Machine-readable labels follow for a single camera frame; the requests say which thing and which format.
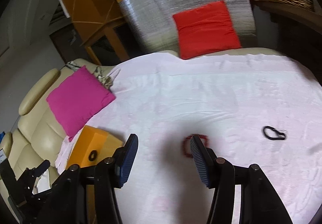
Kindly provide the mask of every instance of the beige leather sofa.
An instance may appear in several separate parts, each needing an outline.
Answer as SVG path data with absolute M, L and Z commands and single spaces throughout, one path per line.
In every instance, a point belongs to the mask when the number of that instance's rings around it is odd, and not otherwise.
M 174 51 L 167 52 L 178 56 Z M 279 55 L 276 51 L 263 48 L 221 51 L 209 55 L 259 53 Z M 79 66 L 86 65 L 90 72 L 96 69 L 96 65 L 86 60 L 77 59 L 75 62 Z M 103 74 L 108 74 L 112 68 L 102 67 Z M 19 107 L 21 117 L 18 128 L 12 133 L 7 133 L 0 143 L 0 149 L 4 149 L 17 179 L 26 168 L 37 167 L 44 160 L 49 160 L 51 164 L 49 168 L 50 184 L 57 179 L 58 173 L 54 163 L 66 134 L 49 109 L 46 97 L 72 73 L 73 71 L 67 67 L 61 70 L 52 69 L 48 71 L 22 100 Z M 0 180 L 0 194 L 13 213 L 8 202 L 8 191 L 2 180 Z

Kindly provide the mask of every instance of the blue cloth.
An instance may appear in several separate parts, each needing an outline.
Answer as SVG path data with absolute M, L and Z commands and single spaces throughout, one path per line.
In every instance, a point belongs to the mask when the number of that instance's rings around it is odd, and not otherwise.
M 4 135 L 5 135 L 5 132 L 0 133 L 0 143 L 1 143 L 1 141 L 2 141 L 2 139 L 3 139 L 3 137 L 4 137 Z

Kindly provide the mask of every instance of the metal bolt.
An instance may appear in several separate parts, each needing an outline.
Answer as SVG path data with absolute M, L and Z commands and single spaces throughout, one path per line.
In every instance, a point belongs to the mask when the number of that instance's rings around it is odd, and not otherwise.
M 114 161 L 114 158 L 112 158 L 112 157 L 108 157 L 108 158 L 104 159 L 104 163 L 106 163 L 106 164 L 113 163 L 113 161 Z
M 216 158 L 216 162 L 217 162 L 218 164 L 223 164 L 223 163 L 225 163 L 226 161 L 225 161 L 225 159 L 224 159 L 224 158 Z
M 77 170 L 78 169 L 78 165 L 77 164 L 73 164 L 72 166 L 70 166 L 68 169 L 70 170 L 70 171 L 75 171 L 75 170 Z
M 260 169 L 260 166 L 258 166 L 257 164 L 252 164 L 251 167 L 252 167 L 253 170 L 259 170 Z

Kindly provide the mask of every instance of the orange box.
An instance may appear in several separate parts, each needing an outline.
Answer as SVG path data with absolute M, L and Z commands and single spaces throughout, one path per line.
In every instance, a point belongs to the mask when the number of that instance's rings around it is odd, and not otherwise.
M 112 134 L 85 125 L 67 162 L 66 169 L 73 164 L 81 168 L 93 166 L 106 157 L 113 156 L 123 142 Z

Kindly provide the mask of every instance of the red bracelet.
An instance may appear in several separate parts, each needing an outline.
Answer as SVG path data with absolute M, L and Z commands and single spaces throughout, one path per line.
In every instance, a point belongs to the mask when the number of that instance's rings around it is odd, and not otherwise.
M 201 140 L 203 141 L 203 144 L 206 148 L 208 148 L 208 137 L 206 135 L 200 135 L 200 134 L 192 134 L 186 138 L 184 138 L 183 142 L 182 142 L 182 152 L 183 155 L 186 156 L 187 158 L 192 158 L 192 154 L 187 152 L 186 146 L 187 146 L 187 142 L 188 140 L 190 140 L 192 138 L 193 135 L 198 135 L 200 137 Z

